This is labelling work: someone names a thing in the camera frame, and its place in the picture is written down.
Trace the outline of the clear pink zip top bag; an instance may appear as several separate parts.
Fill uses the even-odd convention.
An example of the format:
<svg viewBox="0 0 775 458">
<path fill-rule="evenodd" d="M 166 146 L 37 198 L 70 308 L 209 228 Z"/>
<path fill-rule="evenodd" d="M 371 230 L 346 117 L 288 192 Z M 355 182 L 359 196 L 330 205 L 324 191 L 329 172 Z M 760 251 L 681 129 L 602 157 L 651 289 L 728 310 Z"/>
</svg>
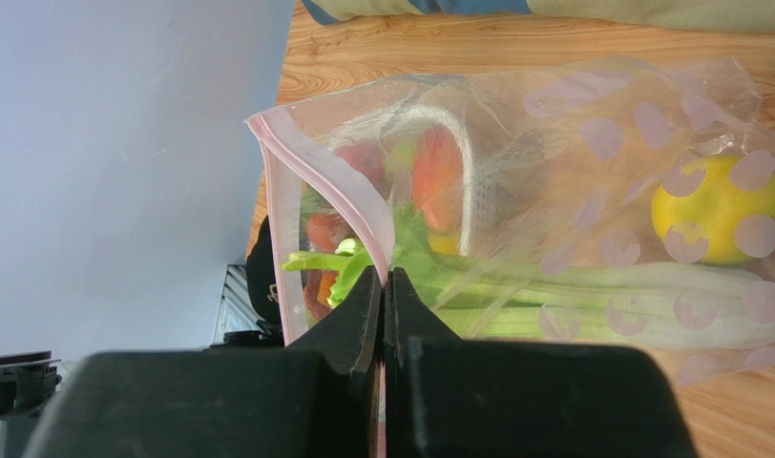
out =
<svg viewBox="0 0 775 458">
<path fill-rule="evenodd" d="M 533 263 L 550 275 L 570 266 L 701 264 L 740 268 L 775 282 L 775 251 L 733 265 L 678 262 L 651 218 L 656 189 L 687 159 L 756 150 L 775 157 L 775 136 L 760 119 L 762 103 L 755 81 L 730 57 L 664 68 L 609 57 L 501 73 L 392 76 L 253 114 L 246 123 L 264 163 L 284 336 L 294 342 L 329 315 L 367 268 L 380 281 L 402 269 L 393 263 L 394 217 L 403 206 L 418 211 L 411 201 L 411 167 L 419 136 L 396 144 L 383 138 L 346 144 L 382 148 L 390 181 L 385 195 L 334 154 L 340 147 L 328 144 L 344 122 L 396 105 L 441 107 L 501 144 L 507 141 L 501 130 L 512 139 L 529 133 L 539 144 L 527 160 L 500 172 L 508 180 L 500 196 L 507 216 L 479 242 L 477 254 L 463 257 Z M 436 252 L 461 256 L 456 232 L 429 233 Z M 633 346 L 656 358 L 680 385 L 775 365 L 775 342 L 749 350 L 686 351 L 456 335 Z"/>
</svg>

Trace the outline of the green celery stalk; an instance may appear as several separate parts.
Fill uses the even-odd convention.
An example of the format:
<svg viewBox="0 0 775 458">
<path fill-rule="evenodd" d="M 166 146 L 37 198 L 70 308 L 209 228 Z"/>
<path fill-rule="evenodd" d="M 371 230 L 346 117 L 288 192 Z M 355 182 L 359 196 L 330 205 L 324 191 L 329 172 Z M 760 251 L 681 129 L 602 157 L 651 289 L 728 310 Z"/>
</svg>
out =
<svg viewBox="0 0 775 458">
<path fill-rule="evenodd" d="M 775 282 L 740 268 L 648 262 L 570 266 L 482 263 L 436 252 L 420 212 L 395 214 L 393 263 L 456 334 L 488 339 L 624 342 L 749 350 L 775 342 Z"/>
</svg>

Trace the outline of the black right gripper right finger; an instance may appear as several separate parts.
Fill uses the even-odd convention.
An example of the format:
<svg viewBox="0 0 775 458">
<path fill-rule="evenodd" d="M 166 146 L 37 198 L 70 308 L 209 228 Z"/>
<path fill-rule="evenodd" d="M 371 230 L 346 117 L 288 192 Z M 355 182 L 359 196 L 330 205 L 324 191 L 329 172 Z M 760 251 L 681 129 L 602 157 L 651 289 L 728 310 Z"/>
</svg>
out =
<svg viewBox="0 0 775 458">
<path fill-rule="evenodd" d="M 390 457 L 693 457 L 672 389 L 631 347 L 457 337 L 394 270 L 385 287 Z"/>
</svg>

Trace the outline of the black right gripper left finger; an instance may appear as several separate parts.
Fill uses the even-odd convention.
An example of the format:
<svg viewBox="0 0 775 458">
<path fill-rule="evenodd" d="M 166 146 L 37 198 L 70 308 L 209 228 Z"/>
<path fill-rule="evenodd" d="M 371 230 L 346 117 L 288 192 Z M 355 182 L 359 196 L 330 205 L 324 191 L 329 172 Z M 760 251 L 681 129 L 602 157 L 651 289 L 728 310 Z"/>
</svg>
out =
<svg viewBox="0 0 775 458">
<path fill-rule="evenodd" d="M 50 402 L 29 457 L 374 457 L 382 284 L 292 344 L 104 352 Z"/>
</svg>

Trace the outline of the yellow green lemon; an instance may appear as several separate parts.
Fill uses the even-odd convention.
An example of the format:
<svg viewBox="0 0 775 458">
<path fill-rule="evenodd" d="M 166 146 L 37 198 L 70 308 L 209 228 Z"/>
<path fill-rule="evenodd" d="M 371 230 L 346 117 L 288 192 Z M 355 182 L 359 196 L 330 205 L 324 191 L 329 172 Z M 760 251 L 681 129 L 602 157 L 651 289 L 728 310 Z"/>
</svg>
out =
<svg viewBox="0 0 775 458">
<path fill-rule="evenodd" d="M 651 218 L 678 262 L 765 258 L 775 251 L 775 157 L 756 150 L 687 159 L 656 189 Z"/>
</svg>

